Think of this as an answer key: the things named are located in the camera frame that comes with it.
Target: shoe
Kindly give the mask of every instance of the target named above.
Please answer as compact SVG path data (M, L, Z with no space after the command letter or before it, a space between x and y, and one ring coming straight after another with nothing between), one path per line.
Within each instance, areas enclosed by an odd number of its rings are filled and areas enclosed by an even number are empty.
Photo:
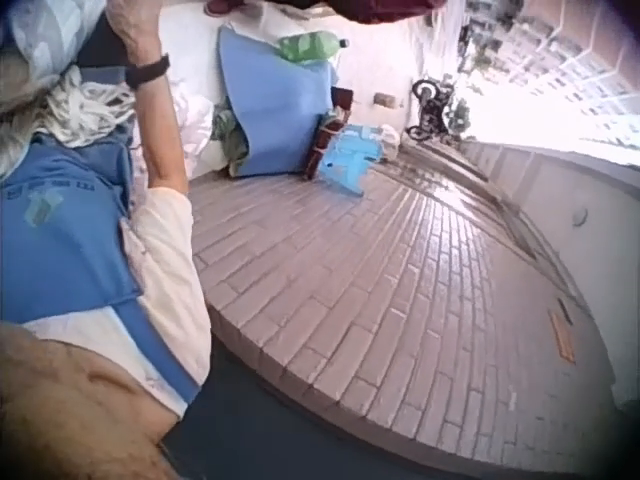
M244 0L210 0L204 6L204 13L209 17L223 17L243 5Z

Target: apartment building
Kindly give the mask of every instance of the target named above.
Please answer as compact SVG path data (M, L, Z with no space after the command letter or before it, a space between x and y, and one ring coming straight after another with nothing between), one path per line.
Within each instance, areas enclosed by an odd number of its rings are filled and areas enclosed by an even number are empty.
M477 21L493 19L487 79L569 102L586 139L640 148L640 49L624 21L602 0L520 3L468 3ZM508 6L513 21L497 22Z

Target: motorcycle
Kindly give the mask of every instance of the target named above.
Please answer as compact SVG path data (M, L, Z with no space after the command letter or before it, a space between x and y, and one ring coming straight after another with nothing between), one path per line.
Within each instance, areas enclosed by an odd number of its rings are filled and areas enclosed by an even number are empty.
M418 80L411 90L420 102L420 120L418 125L405 130L409 138L416 142L425 142L449 134L449 115L445 115L445 110L453 98L454 85L430 78Z

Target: blue plastic chair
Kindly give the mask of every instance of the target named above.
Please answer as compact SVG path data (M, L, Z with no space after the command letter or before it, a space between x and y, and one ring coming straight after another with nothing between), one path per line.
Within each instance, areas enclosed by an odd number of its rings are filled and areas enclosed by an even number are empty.
M329 144L318 173L358 196L364 195L360 181L372 162L382 158L382 146L374 136L381 132L379 128L347 125Z

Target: black watch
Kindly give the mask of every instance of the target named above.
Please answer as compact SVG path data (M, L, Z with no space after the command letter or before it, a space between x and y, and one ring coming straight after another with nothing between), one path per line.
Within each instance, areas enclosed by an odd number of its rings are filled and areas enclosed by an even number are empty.
M169 55L163 55L160 60L149 65L129 66L125 73L125 82L131 90L136 90L143 83L160 78L169 70Z

